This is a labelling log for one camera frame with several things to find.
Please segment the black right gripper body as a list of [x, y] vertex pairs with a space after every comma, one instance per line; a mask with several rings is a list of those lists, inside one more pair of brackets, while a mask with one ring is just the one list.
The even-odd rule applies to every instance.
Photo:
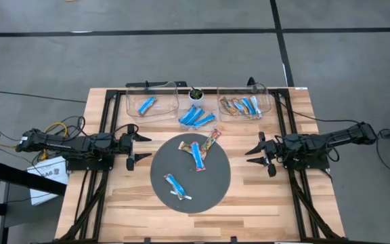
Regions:
[[264, 157], [269, 159], [269, 165], [267, 167], [267, 173], [269, 177], [274, 177], [277, 173], [276, 166], [272, 162], [273, 159], [278, 158], [279, 146], [275, 140], [266, 140], [265, 134], [259, 132], [259, 143], [265, 143], [265, 149], [262, 150]]

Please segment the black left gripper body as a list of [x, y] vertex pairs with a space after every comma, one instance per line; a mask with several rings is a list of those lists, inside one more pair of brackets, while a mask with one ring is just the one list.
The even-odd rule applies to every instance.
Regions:
[[135, 124], [127, 125], [127, 132], [123, 133], [118, 140], [118, 149], [121, 154], [127, 155], [126, 168], [133, 171], [136, 162], [134, 161], [133, 136], [137, 133], [138, 126]]

